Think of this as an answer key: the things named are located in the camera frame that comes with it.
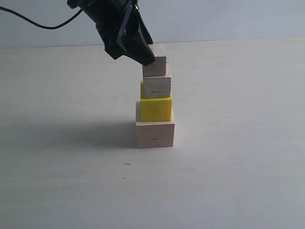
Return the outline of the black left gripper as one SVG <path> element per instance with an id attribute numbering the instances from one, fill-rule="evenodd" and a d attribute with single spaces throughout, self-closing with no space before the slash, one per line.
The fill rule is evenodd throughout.
<path id="1" fill-rule="evenodd" d="M 150 65 L 153 44 L 136 0 L 83 0 L 82 10 L 95 23 L 105 51 L 118 59 L 125 55 L 141 65 Z"/>

